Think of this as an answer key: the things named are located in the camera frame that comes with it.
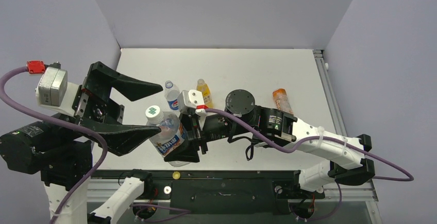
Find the clear water bottle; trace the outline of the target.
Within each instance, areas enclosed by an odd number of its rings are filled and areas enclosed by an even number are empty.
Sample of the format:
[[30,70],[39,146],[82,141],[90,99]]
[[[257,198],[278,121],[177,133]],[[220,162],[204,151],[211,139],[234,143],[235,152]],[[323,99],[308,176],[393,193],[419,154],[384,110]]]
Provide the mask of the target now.
[[148,126],[156,126],[161,131],[149,140],[158,153],[164,158],[175,148],[187,140],[187,131],[174,112],[163,111],[164,119],[159,124],[146,123]]

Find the yellow juice bottle cap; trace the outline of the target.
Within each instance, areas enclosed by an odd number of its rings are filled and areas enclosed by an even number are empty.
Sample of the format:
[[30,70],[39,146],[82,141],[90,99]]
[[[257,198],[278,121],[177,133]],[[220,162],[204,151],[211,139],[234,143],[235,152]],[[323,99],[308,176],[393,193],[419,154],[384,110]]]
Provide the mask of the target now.
[[178,179],[180,179],[180,177],[181,177],[180,172],[178,172],[178,171],[173,172],[173,174],[172,174],[172,178],[173,178],[174,180],[178,180]]

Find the white water bottle cap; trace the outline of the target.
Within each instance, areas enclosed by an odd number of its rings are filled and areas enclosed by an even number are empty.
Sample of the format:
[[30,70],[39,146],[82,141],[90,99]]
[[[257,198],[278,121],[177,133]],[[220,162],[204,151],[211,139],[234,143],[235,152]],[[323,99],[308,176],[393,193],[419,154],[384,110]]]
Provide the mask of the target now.
[[149,106],[145,111],[145,115],[147,122],[150,124],[159,124],[164,119],[164,113],[158,105]]

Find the Pepsi bottle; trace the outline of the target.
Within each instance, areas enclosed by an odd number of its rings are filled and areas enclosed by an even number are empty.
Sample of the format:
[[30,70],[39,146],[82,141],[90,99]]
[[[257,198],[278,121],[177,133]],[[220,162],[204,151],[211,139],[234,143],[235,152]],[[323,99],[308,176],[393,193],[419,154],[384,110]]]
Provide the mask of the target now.
[[165,86],[164,97],[166,99],[169,108],[172,111],[178,111],[179,110],[178,97],[180,94],[180,90],[178,86],[170,80],[167,80],[164,86]]

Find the yellow juice bottle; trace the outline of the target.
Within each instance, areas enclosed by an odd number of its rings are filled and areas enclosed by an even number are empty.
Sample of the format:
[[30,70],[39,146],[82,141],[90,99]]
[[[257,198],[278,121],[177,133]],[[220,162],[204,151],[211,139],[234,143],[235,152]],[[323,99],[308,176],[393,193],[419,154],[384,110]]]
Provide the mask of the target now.
[[213,108],[213,101],[209,86],[203,79],[198,79],[196,89],[202,93],[204,103],[208,108]]

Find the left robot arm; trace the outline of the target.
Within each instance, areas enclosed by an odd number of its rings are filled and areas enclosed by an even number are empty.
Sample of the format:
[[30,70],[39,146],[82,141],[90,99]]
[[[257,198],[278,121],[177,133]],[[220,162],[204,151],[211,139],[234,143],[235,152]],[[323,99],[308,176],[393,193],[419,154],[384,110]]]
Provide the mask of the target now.
[[[21,73],[41,75],[36,100],[54,115],[31,110],[6,94],[6,82]],[[116,223],[137,198],[148,198],[156,191],[151,173],[133,169],[107,202],[87,212],[89,181],[107,154],[126,155],[160,132],[153,126],[124,125],[124,106],[110,98],[114,89],[130,101],[163,90],[159,84],[128,77],[102,62],[90,65],[81,85],[69,82],[58,62],[29,61],[1,78],[1,100],[36,119],[1,136],[1,158],[12,171],[41,175],[51,223]]]

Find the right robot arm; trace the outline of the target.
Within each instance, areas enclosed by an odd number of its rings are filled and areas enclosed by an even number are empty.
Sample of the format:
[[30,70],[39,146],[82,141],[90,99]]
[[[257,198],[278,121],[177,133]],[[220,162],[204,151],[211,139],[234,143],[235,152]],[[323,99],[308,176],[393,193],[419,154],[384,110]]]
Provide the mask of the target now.
[[182,91],[177,101],[188,136],[184,145],[165,156],[166,162],[197,163],[209,142],[226,139],[233,143],[240,134],[251,133],[251,148],[298,150],[322,158],[291,182],[291,191],[298,197],[334,182],[362,185],[375,175],[374,162],[365,157],[372,147],[368,135],[331,133],[288,112],[258,106],[253,95],[241,89],[227,95],[224,110],[211,109],[197,90]]

